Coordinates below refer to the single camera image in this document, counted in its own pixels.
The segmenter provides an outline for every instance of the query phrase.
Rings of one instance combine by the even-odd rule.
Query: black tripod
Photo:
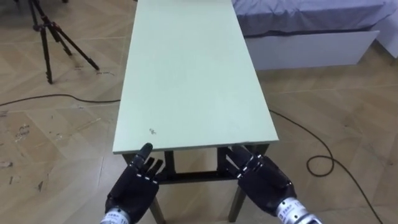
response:
[[[37,18],[36,18],[36,13],[35,13],[35,11],[33,10],[33,3],[32,3],[32,1],[30,1],[30,0],[28,0],[27,1],[28,2],[28,4],[29,4],[29,9],[30,9],[30,12],[31,12],[31,14],[32,14],[32,19],[33,19],[33,30],[35,30],[35,31],[40,31],[40,26],[39,26],[39,24],[38,24],[38,22],[37,22]],[[62,2],[63,3],[68,3],[69,2],[69,0],[62,0]]]
[[[99,70],[100,68],[98,67],[95,62],[87,57],[87,55],[62,31],[62,29],[56,24],[55,22],[50,21],[50,19],[44,14],[43,9],[40,7],[40,4],[38,0],[28,0],[30,10],[32,11],[32,14],[34,14],[34,8],[36,8],[37,12],[40,14],[40,18],[43,20],[43,24],[38,25],[38,31],[40,31],[40,35],[42,37],[42,45],[43,45],[43,52],[44,52],[44,59],[45,59],[45,65],[47,67],[47,81],[49,84],[52,84],[52,73],[51,73],[51,65],[50,65],[50,54],[49,54],[49,45],[47,43],[47,33],[46,29],[48,29],[54,38],[56,42],[60,42],[63,46],[63,50],[71,56],[72,53],[70,52],[68,46],[65,44],[65,42],[62,40],[61,36],[67,40],[67,42],[72,45],[73,48],[79,52],[79,54],[86,59],[86,61],[93,67],[95,70]]]

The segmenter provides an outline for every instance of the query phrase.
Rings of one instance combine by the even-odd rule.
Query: laminate floor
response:
[[[121,96],[136,3],[40,1],[49,17],[101,67],[75,50],[70,59],[51,36],[54,84],[45,78],[40,34],[26,1],[0,0],[0,104],[69,93],[87,100]],[[377,44],[358,65],[258,72],[270,106],[313,131],[357,178],[384,223],[398,223],[398,65]],[[118,103],[43,98],[0,107],[0,223],[99,223],[106,194],[125,167],[112,155]],[[280,142],[268,155],[292,179],[299,199],[325,223],[377,223],[339,167],[311,176],[306,160],[327,155],[305,131],[273,116]],[[177,170],[215,168],[215,150],[176,153]],[[330,161],[314,161],[325,172]],[[169,223],[226,223],[236,183],[161,186]],[[154,223],[148,212],[141,223]],[[278,223],[246,200],[237,223]]]

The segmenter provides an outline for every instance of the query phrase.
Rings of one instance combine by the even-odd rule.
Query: bed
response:
[[[395,59],[398,58],[398,11],[378,22],[373,30],[380,31],[377,40]]]
[[[395,0],[232,0],[258,70],[356,64]]]

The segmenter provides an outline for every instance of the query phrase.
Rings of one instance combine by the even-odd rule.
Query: tripod leg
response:
[[[50,54],[49,54],[49,46],[47,44],[47,34],[45,32],[45,27],[42,26],[40,28],[40,36],[42,37],[42,45],[43,45],[43,53],[45,66],[47,67],[47,81],[49,84],[52,84],[52,73],[51,73],[51,65],[50,65]]]
[[[35,31],[38,32],[38,31],[40,30],[40,26],[37,25],[36,12],[35,12],[35,9],[33,8],[32,0],[28,0],[27,2],[28,2],[28,4],[29,4],[30,13],[32,14],[32,19],[33,19],[33,30],[35,30]]]
[[[70,52],[69,47],[66,45],[66,43],[62,40],[62,38],[59,36],[56,28],[54,28],[54,26],[56,26],[56,24],[52,23],[49,26],[49,29],[52,30],[52,34],[54,34],[54,39],[56,42],[61,42],[63,50],[67,53],[67,55],[72,56],[72,52]]]
[[[14,2],[17,4],[18,10],[21,11],[21,4],[19,4],[19,0],[14,0]]]
[[[65,38],[65,40],[67,40],[67,42],[69,42],[69,44],[70,45],[72,45],[72,47],[74,47],[78,52],[79,52],[79,54],[83,57],[83,58],[85,58],[86,59],[86,61],[93,67],[93,68],[95,68],[95,70],[99,70],[100,68],[99,68],[99,66],[97,65],[97,64],[95,64],[95,62],[93,61],[93,59],[91,59],[91,58],[89,58],[72,40],[71,40],[71,38],[69,38],[67,35],[66,35],[66,33],[64,33],[63,31],[62,31],[62,29],[58,26],[58,25],[56,25],[56,24],[54,24],[54,26],[53,26],[54,28],[55,28],[55,30],[59,33],[59,34],[61,34],[61,36],[63,37],[63,38]]]

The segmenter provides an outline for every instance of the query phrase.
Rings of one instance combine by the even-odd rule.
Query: robotic hand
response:
[[[101,224],[137,223],[148,210],[159,191],[155,175],[163,164],[158,160],[153,165],[151,157],[147,160],[151,151],[152,145],[145,144],[123,171],[108,194]]]
[[[283,224],[321,224],[296,199],[293,184],[268,157],[252,154],[244,146],[231,147],[228,157],[235,164],[228,164],[228,171],[261,210]]]

